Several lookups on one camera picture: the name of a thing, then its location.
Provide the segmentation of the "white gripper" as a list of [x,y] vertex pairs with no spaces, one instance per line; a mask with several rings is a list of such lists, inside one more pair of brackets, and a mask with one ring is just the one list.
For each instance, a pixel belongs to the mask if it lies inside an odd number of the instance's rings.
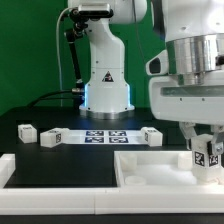
[[161,51],[146,63],[149,100],[156,119],[178,121],[191,149],[195,124],[212,125],[211,155],[224,153],[224,70],[205,75],[203,85],[180,86],[177,75],[167,75],[168,53]]

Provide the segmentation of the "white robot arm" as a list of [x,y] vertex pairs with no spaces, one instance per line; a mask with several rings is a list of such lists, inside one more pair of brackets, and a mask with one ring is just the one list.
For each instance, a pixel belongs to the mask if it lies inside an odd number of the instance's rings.
[[133,109],[124,80],[124,44],[111,24],[136,23],[152,15],[165,49],[146,63],[151,111],[177,121],[193,147],[194,126],[211,127],[208,153],[224,153],[224,0],[68,0],[77,34],[90,41],[91,78],[85,114],[117,116]]

